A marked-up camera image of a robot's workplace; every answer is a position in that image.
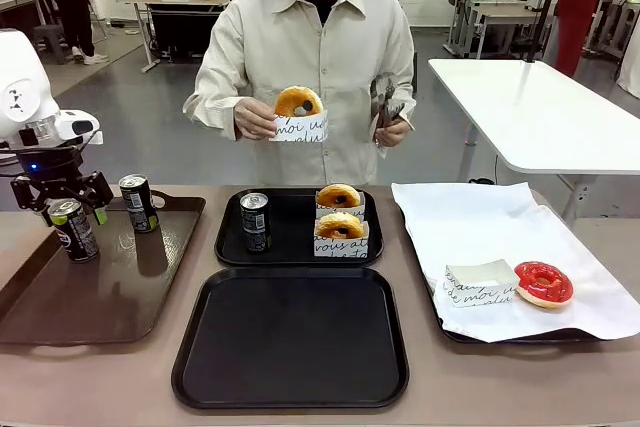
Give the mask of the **person right hand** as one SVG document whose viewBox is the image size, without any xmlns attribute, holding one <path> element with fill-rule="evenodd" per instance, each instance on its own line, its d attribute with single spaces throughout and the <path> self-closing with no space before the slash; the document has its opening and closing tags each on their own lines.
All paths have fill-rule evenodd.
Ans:
<svg viewBox="0 0 640 427">
<path fill-rule="evenodd" d="M 276 135 L 274 109 L 253 98 L 240 99 L 233 108 L 236 133 L 248 140 L 271 139 Z"/>
</svg>

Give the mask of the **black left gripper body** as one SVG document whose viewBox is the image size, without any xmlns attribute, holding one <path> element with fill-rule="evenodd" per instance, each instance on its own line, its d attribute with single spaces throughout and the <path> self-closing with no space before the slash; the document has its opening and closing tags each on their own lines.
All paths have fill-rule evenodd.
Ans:
<svg viewBox="0 0 640 427">
<path fill-rule="evenodd" d="M 23 149 L 17 160 L 24 175 L 31 179 L 35 191 L 47 198 L 78 198 L 84 193 L 84 177 L 79 168 L 83 163 L 80 149 L 75 146 Z"/>
</svg>

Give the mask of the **person left hand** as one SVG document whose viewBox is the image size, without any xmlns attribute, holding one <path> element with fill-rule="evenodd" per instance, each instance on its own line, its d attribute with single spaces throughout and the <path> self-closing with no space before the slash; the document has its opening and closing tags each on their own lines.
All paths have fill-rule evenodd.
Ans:
<svg viewBox="0 0 640 427">
<path fill-rule="evenodd" d="M 378 128 L 374 133 L 374 140 L 382 147 L 395 147 L 405 139 L 411 130 L 410 123 L 402 117 L 398 117 L 388 126 Z"/>
</svg>

